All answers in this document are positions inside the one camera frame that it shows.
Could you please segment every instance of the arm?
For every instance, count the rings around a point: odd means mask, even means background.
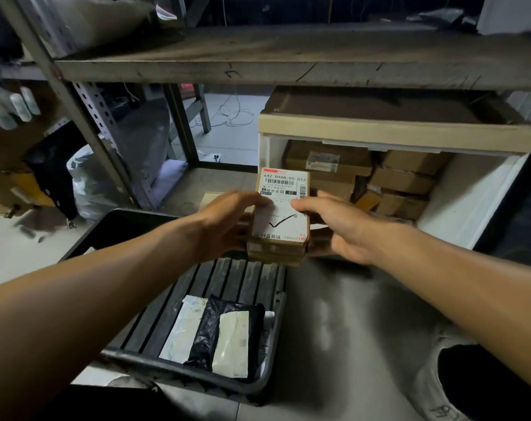
[[[183,272],[240,247],[244,209],[267,201],[230,192],[136,239],[1,284],[0,418],[41,408]]]
[[[325,248],[393,275],[531,385],[531,268],[376,219],[319,191],[294,200],[334,234]]]

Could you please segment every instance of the hand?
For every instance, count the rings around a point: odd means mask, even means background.
[[[387,220],[377,219],[327,192],[318,190],[317,197],[293,199],[290,204],[301,212],[317,213],[331,230],[319,229],[312,231],[310,254],[339,254],[355,263],[374,264],[375,245],[380,226]],[[331,239],[324,244],[314,245],[314,235],[329,232]]]
[[[229,191],[194,214],[203,231],[198,262],[214,260],[229,250],[246,251],[250,214],[244,211],[269,203],[271,200],[258,192]]]

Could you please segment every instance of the barcode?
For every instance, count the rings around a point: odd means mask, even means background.
[[[277,178],[266,178],[266,183],[276,183],[276,184],[288,184],[289,186],[294,186],[295,182],[294,180],[281,180]]]

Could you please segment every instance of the plastic bin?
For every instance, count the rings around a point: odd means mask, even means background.
[[[110,211],[90,227],[61,261],[82,255],[90,247],[102,249],[133,239],[175,219],[140,210]],[[131,319],[93,365],[243,403],[263,404],[286,301],[285,276],[284,266],[248,261],[246,253],[241,251],[230,251],[222,258],[193,266]],[[243,383],[158,358],[181,309],[182,299],[186,295],[208,297],[211,294],[245,304],[262,303],[265,310],[275,312],[265,369],[255,382]]]

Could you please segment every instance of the black plastic bag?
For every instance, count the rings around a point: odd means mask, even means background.
[[[212,371],[213,356],[219,340],[220,315],[231,311],[248,311],[250,320],[248,325],[248,377],[245,380],[239,379],[241,381],[253,380],[257,369],[257,351],[264,323],[263,304],[240,304],[220,299],[214,295],[209,297],[191,346],[190,357],[184,365]]]

